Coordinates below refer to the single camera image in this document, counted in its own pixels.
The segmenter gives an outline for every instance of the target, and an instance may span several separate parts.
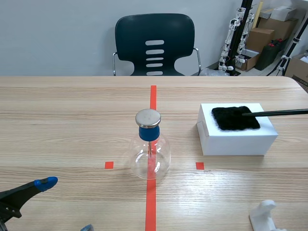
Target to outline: round bottom flask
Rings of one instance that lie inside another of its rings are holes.
[[[158,111],[144,109],[136,114],[139,133],[129,145],[129,162],[133,172],[143,179],[163,178],[170,166],[169,142],[160,133]]]

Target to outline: gray wall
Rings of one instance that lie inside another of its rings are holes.
[[[196,29],[203,67],[218,61],[242,0],[0,0],[0,75],[110,76],[117,20],[140,13],[184,13]],[[177,61],[186,75],[197,58]],[[133,65],[117,60],[119,75]]]

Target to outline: black chair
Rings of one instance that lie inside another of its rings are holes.
[[[115,30],[114,76],[116,54],[119,60],[134,64],[132,76],[183,76],[175,70],[174,63],[190,56],[193,50],[197,51],[200,74],[200,55],[193,47],[194,24],[190,17],[178,13],[126,16],[117,22]]]

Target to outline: blue stopper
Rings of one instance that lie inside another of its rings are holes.
[[[144,141],[154,141],[159,137],[159,126],[155,128],[141,128],[139,127],[139,136]]]
[[[40,190],[41,192],[44,192],[48,189],[51,189],[58,182],[58,178],[56,177],[48,177],[47,180],[48,181],[46,183],[42,183],[40,180],[35,180],[34,185],[38,190]]]

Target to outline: black clamp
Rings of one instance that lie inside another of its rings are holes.
[[[38,193],[51,189],[58,182],[56,177],[35,180],[17,188],[0,192],[0,231],[8,231],[5,223],[11,218],[20,218],[21,207]]]

